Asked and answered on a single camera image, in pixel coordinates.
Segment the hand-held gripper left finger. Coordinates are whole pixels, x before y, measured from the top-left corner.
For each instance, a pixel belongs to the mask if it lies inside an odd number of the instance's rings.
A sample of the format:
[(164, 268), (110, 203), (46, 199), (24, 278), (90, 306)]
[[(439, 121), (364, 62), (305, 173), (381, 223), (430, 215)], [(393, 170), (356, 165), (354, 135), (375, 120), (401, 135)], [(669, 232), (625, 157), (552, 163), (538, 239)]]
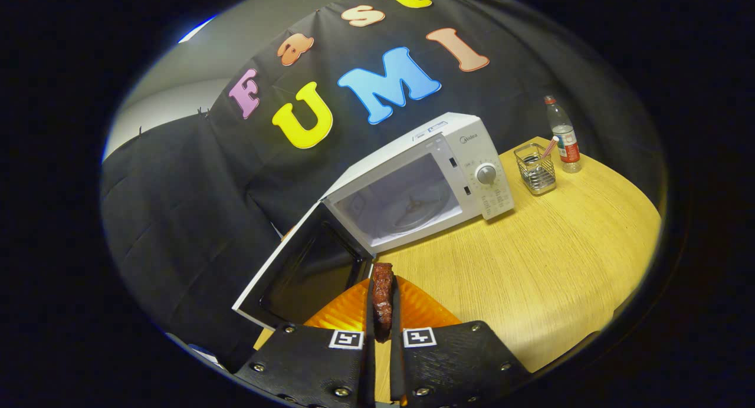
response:
[(285, 407), (375, 407), (372, 282), (351, 287), (354, 327), (283, 323), (234, 375), (238, 384)]

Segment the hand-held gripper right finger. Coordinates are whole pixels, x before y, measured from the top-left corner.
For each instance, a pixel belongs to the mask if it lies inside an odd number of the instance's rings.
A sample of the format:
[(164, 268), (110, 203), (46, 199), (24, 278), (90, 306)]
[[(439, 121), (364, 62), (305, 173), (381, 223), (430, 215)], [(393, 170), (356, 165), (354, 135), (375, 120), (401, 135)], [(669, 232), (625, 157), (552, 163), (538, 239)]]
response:
[(482, 320), (461, 322), (407, 279), (393, 284), (390, 398), (401, 406), (488, 406), (531, 373)]

